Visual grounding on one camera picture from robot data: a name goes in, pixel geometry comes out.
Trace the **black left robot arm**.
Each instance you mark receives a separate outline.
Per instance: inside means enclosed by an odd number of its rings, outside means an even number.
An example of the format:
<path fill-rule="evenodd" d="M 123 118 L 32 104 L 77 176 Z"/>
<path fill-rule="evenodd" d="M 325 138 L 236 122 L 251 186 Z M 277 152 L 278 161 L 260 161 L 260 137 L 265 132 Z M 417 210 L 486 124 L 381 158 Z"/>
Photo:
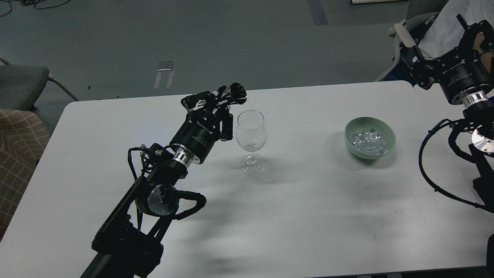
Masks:
<path fill-rule="evenodd" d="M 97 254 L 83 278 L 146 278 L 160 264 L 162 239 L 172 221 L 206 204 L 204 195 L 177 190 L 175 184 L 191 164 L 205 161 L 217 141 L 233 138 L 230 106 L 246 100 L 239 83 L 184 97 L 187 115 L 169 145 L 128 150 L 135 181 L 95 235 L 91 247 Z"/>

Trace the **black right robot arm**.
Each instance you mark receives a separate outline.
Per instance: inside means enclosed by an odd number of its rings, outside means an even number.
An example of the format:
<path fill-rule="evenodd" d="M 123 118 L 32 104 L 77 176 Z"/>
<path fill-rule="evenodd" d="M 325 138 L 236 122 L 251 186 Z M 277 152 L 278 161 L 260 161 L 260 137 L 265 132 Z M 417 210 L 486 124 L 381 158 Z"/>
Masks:
<path fill-rule="evenodd" d="M 462 105 L 463 118 L 443 119 L 428 131 L 418 153 L 419 169 L 435 192 L 450 199 L 493 213 L 493 168 L 487 158 L 493 157 L 493 74 L 483 64 L 482 57 L 493 52 L 493 27 L 486 21 L 467 24 L 461 15 L 457 20 L 464 34 L 457 46 L 439 58 L 426 59 L 406 27 L 395 24 L 396 35 L 416 58 L 409 71 L 415 84 L 424 90 L 438 84 L 451 105 Z M 448 145 L 455 155 L 475 164 L 479 173 L 473 188 L 482 200 L 476 203 L 457 197 L 429 178 L 423 167 L 425 146 L 434 134 L 450 127 Z"/>

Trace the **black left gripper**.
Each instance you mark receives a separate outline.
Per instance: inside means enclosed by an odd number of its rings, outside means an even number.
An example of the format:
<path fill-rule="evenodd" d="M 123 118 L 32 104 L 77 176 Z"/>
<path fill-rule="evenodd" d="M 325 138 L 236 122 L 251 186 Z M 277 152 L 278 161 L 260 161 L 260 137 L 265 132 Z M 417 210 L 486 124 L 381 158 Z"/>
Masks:
<path fill-rule="evenodd" d="M 215 142 L 233 139 L 233 115 L 230 105 L 218 104 L 218 91 L 205 91 L 182 98 L 187 110 L 184 123 L 170 145 L 182 146 L 195 156 L 195 164 L 203 164 Z"/>

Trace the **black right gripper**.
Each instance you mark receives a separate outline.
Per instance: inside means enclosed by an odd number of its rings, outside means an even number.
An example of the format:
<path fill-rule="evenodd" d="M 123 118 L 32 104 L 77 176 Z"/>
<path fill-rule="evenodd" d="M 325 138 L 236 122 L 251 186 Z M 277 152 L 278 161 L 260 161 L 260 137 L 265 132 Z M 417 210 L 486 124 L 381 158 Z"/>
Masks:
<path fill-rule="evenodd" d="M 439 83 L 452 105 L 462 104 L 466 95 L 487 94 L 493 89 L 493 77 L 483 65 L 493 61 L 492 25 L 485 19 L 469 25 L 460 14 L 456 18 L 464 34 L 455 54 L 444 55 L 436 61 L 416 56 L 415 49 L 401 48 L 405 80 L 425 90 Z"/>

